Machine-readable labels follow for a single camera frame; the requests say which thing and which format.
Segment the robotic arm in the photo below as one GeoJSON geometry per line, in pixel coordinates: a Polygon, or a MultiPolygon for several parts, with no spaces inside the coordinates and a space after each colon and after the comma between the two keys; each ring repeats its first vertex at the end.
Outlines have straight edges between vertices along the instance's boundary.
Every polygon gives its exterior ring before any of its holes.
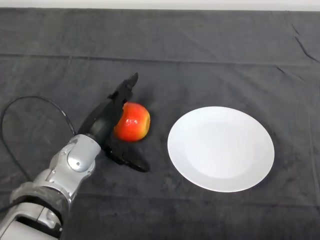
{"type": "Polygon", "coordinates": [[[88,115],[78,134],[53,156],[49,168],[12,192],[10,202],[14,206],[0,223],[0,240],[59,239],[78,189],[94,172],[95,158],[101,150],[119,165],[139,172],[149,170],[134,151],[108,141],[137,80],[137,73],[124,80],[88,115]]]}

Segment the white plate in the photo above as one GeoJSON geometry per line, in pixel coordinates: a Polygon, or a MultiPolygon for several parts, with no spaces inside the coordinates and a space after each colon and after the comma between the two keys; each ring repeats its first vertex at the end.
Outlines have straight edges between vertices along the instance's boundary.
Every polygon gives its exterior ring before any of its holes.
{"type": "Polygon", "coordinates": [[[175,168],[190,182],[225,193],[258,184],[275,157],[271,137],[257,120],[219,106],[182,116],[169,133],[168,152],[175,168]]]}

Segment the white wall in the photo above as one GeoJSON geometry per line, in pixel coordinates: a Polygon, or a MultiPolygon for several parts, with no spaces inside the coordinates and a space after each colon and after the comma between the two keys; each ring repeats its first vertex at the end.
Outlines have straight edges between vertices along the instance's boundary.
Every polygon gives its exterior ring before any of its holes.
{"type": "Polygon", "coordinates": [[[0,7],[320,11],[320,0],[0,0],[0,7]]]}

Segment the red apple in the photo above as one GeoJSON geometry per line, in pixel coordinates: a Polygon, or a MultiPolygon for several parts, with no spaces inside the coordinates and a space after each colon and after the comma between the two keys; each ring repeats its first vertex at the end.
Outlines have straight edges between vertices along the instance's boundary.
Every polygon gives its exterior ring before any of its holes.
{"type": "Polygon", "coordinates": [[[148,110],[138,103],[126,102],[123,106],[123,115],[114,127],[114,134],[123,141],[135,142],[147,135],[149,126],[148,110]]]}

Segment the table surface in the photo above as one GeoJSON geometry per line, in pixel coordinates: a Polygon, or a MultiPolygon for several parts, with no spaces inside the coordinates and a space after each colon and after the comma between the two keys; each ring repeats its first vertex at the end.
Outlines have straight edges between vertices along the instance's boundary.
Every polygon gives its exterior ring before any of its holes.
{"type": "MultiPolygon", "coordinates": [[[[140,173],[100,159],[81,186],[63,239],[318,240],[320,13],[0,9],[0,107],[20,95],[54,100],[78,129],[125,78],[151,129],[132,144],[140,173]],[[241,192],[202,189],[175,169],[167,139],[183,114],[243,111],[269,132],[273,167],[241,192]]],[[[15,103],[4,135],[34,178],[72,137],[60,113],[15,103]]],[[[25,181],[0,147],[0,205],[25,181]]]]}

